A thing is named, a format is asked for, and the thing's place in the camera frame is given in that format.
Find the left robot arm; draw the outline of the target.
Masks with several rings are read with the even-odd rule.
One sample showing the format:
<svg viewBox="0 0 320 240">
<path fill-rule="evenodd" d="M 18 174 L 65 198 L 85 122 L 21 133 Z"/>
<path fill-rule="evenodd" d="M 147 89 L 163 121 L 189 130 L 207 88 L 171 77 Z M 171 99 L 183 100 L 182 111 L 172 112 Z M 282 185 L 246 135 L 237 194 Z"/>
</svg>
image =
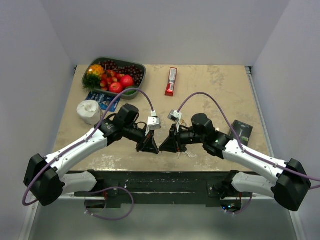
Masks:
<svg viewBox="0 0 320 240">
<path fill-rule="evenodd" d="M 92 173 L 85 171 L 70 174 L 69 171 L 93 153 L 122 138 L 135 142 L 137 152 L 158 154 L 154 131 L 160 129 L 161 120 L 152 111 L 144 128 L 139 128 L 139 115 L 135 106 L 125 104 L 117 113 L 108 116 L 101 124 L 96 124 L 65 148 L 47 156 L 32 156 L 23 180 L 27 192 L 32 193 L 42 206 L 48 206 L 68 193 L 88 192 L 92 196 L 99 196 L 104 190 L 104 184 Z"/>
</svg>

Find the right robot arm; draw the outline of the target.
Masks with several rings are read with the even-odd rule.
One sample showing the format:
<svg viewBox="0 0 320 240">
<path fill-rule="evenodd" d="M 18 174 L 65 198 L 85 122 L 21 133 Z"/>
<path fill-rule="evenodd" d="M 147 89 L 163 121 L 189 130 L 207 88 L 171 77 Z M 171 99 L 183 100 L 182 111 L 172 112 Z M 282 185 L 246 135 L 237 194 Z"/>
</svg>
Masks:
<svg viewBox="0 0 320 240">
<path fill-rule="evenodd" d="M 192 117 L 191 127 L 181 124 L 182 114 L 176 110 L 171 111 L 168 119 L 174 123 L 160 151 L 180 153 L 186 152 L 187 145 L 202 144 L 209 155 L 253 171 L 253 174 L 230 171 L 227 178 L 216 187 L 222 198 L 226 195 L 233 197 L 237 193 L 259 194 L 275 199 L 287 210 L 299 210 L 312 184 L 298 160 L 292 158 L 285 161 L 245 148 L 230 135 L 216 130 L 204 113 Z"/>
</svg>

